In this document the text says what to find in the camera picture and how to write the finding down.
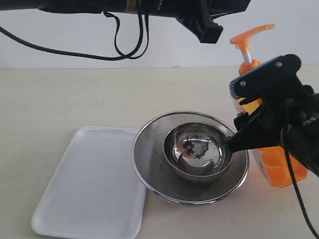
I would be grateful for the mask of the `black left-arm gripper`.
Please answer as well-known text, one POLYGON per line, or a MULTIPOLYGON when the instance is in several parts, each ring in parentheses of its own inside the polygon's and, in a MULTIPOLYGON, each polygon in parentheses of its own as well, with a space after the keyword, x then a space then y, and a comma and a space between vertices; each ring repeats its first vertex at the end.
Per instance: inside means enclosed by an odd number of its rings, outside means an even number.
POLYGON ((143 0, 145 13, 175 18, 201 43, 217 43, 223 27, 213 21, 229 14, 244 12, 250 0, 143 0))

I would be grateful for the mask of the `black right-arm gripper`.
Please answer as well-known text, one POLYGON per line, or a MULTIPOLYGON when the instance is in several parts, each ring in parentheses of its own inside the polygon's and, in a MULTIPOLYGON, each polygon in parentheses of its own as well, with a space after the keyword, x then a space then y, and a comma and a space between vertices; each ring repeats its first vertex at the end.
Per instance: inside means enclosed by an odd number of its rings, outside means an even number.
POLYGON ((312 86, 279 84, 263 90, 263 119, 236 117, 237 132, 226 138, 231 152, 280 147, 319 174, 319 95, 312 86))

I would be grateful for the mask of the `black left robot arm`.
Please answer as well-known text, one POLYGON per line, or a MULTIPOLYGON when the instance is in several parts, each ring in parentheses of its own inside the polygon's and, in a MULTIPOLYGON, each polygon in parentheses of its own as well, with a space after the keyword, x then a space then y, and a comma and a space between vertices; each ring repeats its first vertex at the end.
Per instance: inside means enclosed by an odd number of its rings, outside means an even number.
POLYGON ((244 12, 250 0, 2 0, 0 9, 39 9, 49 13, 142 13, 171 17, 201 43, 217 43, 223 27, 216 18, 244 12))

